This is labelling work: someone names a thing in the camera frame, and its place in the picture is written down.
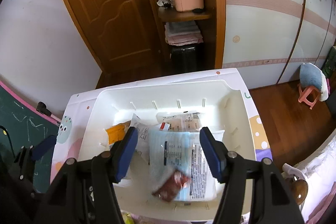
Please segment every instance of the pink plastic stool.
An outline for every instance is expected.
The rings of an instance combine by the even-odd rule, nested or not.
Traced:
[[[300,93],[300,97],[299,97],[299,100],[298,100],[299,103],[305,102],[307,105],[310,106],[310,109],[313,109],[313,106],[315,105],[317,100],[320,98],[319,90],[316,87],[314,87],[313,85],[310,85],[310,86],[306,87],[304,89],[304,91],[302,91],[301,83],[299,83],[297,86],[299,87],[299,93]],[[307,100],[307,97],[310,93],[312,93],[312,95],[314,97],[313,102],[310,102],[310,101]]]

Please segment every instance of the blue face mask package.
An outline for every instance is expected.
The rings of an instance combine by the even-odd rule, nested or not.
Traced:
[[[223,139],[224,130],[213,133]],[[215,178],[211,175],[200,145],[199,132],[149,130],[150,184],[156,192],[174,170],[190,178],[175,197],[176,201],[206,201],[216,198]]]

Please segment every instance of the purple patch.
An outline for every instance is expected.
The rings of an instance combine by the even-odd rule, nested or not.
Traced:
[[[257,161],[261,161],[263,158],[270,158],[271,160],[273,160],[270,148],[256,149],[255,154],[257,156]]]

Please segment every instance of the red snack wrapper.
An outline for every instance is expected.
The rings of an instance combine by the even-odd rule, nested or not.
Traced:
[[[166,182],[155,192],[153,196],[167,202],[171,202],[179,191],[190,181],[190,178],[181,171],[175,169]]]

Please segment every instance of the black cable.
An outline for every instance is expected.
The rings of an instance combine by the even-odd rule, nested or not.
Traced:
[[[15,153],[14,153],[14,149],[13,149],[13,145],[12,145],[12,141],[11,141],[11,137],[9,136],[9,133],[7,131],[7,129],[5,129],[3,126],[0,126],[0,128],[6,132],[6,135],[8,137],[8,141],[9,141],[9,144],[10,144],[10,148],[12,149],[12,153],[13,153],[13,157],[15,158]]]

